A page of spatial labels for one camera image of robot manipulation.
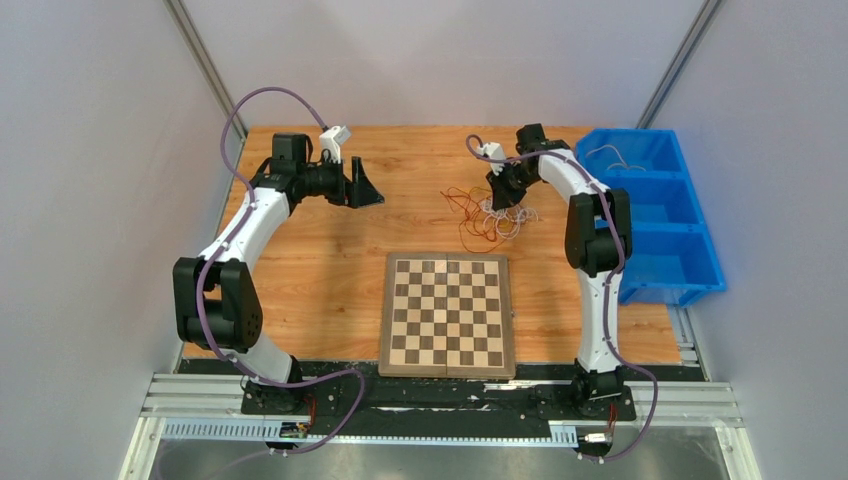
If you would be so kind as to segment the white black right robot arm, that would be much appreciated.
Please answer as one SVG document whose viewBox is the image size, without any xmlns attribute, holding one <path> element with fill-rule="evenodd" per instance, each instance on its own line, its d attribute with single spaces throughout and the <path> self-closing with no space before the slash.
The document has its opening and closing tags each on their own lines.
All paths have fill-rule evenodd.
<svg viewBox="0 0 848 480">
<path fill-rule="evenodd" d="M 579 163 L 562 140 L 546 137 L 540 124 L 516 133 L 514 157 L 500 144 L 469 137 L 466 145 L 487 162 L 494 209 L 518 205 L 530 186 L 551 185 L 567 205 L 564 252 L 581 295 L 581 340 L 575 375 L 565 398 L 581 417 L 612 411 L 624 395 L 624 362 L 618 351 L 618 294 L 632 254 L 628 193 L 610 188 Z"/>
</svg>

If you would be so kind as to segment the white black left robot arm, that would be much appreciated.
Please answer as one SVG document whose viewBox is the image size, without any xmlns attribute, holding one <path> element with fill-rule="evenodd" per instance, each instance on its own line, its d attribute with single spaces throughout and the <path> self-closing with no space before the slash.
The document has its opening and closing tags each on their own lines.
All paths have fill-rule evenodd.
<svg viewBox="0 0 848 480">
<path fill-rule="evenodd" d="M 344 171 L 345 126 L 325 129 L 314 145 L 303 133 L 277 133 L 272 153 L 248 180 L 244 200 L 222 233 L 172 271 L 179 338 L 231 362 L 251 381 L 268 385 L 267 400 L 282 414 L 300 410 L 306 388 L 296 358 L 262 331 L 263 311 L 252 272 L 276 230 L 307 197 L 352 209 L 381 204 L 360 157 Z"/>
</svg>

